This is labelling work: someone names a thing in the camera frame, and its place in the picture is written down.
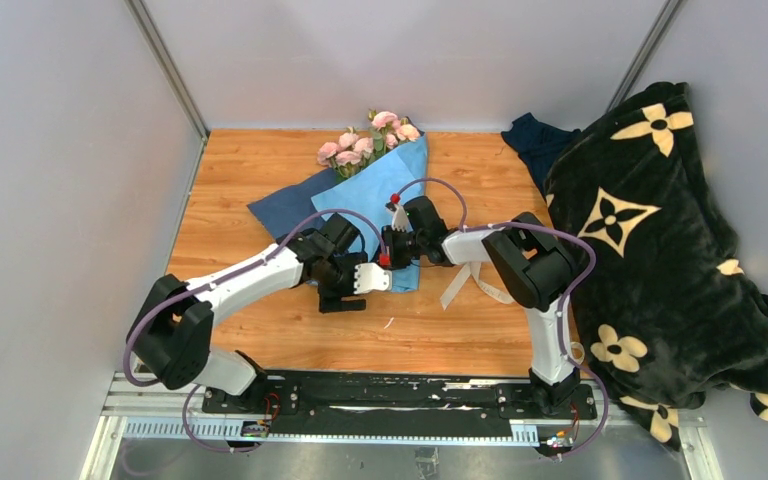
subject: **wooden tabletop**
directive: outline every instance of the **wooden tabletop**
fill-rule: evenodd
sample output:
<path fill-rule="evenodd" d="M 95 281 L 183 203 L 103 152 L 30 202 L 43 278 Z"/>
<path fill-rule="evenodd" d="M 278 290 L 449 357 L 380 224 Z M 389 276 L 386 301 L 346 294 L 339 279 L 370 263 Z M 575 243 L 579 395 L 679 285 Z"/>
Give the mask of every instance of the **wooden tabletop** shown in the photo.
<path fill-rule="evenodd" d="M 213 131 L 169 272 L 182 280 L 206 275 L 272 243 L 246 205 L 318 172 L 316 151 L 337 135 Z M 468 225 L 509 220 L 523 211 L 549 224 L 525 166 L 498 134 L 429 133 L 428 140 L 428 175 L 460 190 L 469 206 Z M 458 221 L 461 207 L 451 192 L 429 184 L 426 194 L 448 225 Z M 500 304 L 469 281 L 448 310 L 442 309 L 440 295 L 458 268 L 423 268 L 418 291 L 375 292 L 365 296 L 362 312 L 322 315 L 314 287 L 281 291 L 226 320 L 214 331 L 213 343 L 242 350 L 269 368 L 527 374 L 531 345 L 521 307 Z M 482 279 L 504 288 L 489 264 Z"/>

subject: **gray wall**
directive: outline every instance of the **gray wall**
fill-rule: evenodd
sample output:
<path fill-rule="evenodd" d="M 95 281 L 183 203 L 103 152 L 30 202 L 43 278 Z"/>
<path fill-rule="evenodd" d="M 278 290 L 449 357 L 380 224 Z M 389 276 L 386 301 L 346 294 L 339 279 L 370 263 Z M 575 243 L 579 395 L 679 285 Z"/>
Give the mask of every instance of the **gray wall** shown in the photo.
<path fill-rule="evenodd" d="M 199 141 L 122 1 L 0 1 L 0 479 L 76 478 Z"/>
<path fill-rule="evenodd" d="M 147 0 L 211 127 L 561 127 L 604 112 L 662 0 Z"/>
<path fill-rule="evenodd" d="M 709 181 L 768 292 L 768 2 L 689 0 L 637 86 L 658 80 L 690 83 Z M 768 424 L 747 396 L 712 395 L 706 412 L 725 478 L 768 478 Z"/>

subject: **floral pattern blanket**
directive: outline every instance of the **floral pattern blanket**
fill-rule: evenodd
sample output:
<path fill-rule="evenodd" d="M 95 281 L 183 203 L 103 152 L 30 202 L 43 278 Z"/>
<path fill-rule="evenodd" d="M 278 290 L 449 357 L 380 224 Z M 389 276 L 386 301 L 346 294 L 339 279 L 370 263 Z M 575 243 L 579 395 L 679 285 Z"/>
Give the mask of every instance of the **floral pattern blanket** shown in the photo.
<path fill-rule="evenodd" d="M 768 421 L 768 295 L 705 181 L 687 84 L 653 84 L 607 113 L 545 186 L 555 227 L 596 250 L 572 308 L 611 399 L 674 449 L 676 409 L 701 406 L 709 388 L 747 392 Z"/>

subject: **light blue paper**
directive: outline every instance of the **light blue paper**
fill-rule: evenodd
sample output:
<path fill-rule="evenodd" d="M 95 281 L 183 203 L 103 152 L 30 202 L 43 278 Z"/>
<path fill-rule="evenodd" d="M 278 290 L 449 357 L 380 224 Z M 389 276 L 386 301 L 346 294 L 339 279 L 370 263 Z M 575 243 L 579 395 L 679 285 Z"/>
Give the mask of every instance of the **light blue paper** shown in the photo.
<path fill-rule="evenodd" d="M 363 172 L 338 184 L 330 190 L 311 197 L 316 211 L 328 208 L 347 208 L 367 217 L 378 227 L 390 225 L 392 214 L 385 207 L 390 195 L 405 184 L 422 178 L 428 168 L 428 141 L 423 135 L 417 141 L 405 143 L 379 158 Z M 425 192 L 425 184 L 411 186 L 401 195 L 404 204 Z M 345 215 L 366 239 L 366 253 L 369 258 L 378 249 L 375 232 L 363 221 Z M 360 250 L 360 240 L 355 241 L 351 251 Z M 419 287 L 419 267 L 412 265 L 393 272 L 393 292 L 412 292 Z"/>

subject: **navy blue fabric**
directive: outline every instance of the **navy blue fabric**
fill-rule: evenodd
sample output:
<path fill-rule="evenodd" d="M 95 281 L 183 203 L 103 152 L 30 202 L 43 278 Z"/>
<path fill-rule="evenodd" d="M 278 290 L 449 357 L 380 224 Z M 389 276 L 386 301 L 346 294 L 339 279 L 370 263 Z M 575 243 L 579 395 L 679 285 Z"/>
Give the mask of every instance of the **navy blue fabric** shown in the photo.
<path fill-rule="evenodd" d="M 540 194 L 546 198 L 543 183 L 549 175 L 549 169 L 579 133 L 579 129 L 572 132 L 561 130 L 538 121 L 531 113 L 526 113 L 514 120 L 510 130 L 502 132 L 502 139 L 519 154 L 519 159 L 528 167 Z"/>
<path fill-rule="evenodd" d="M 316 213 L 310 197 L 337 185 L 337 175 L 330 168 L 322 170 L 298 185 L 284 187 L 248 205 L 249 211 L 266 227 L 272 238 L 290 233 L 305 218 Z M 325 221 L 317 218 L 307 227 L 321 228 Z"/>

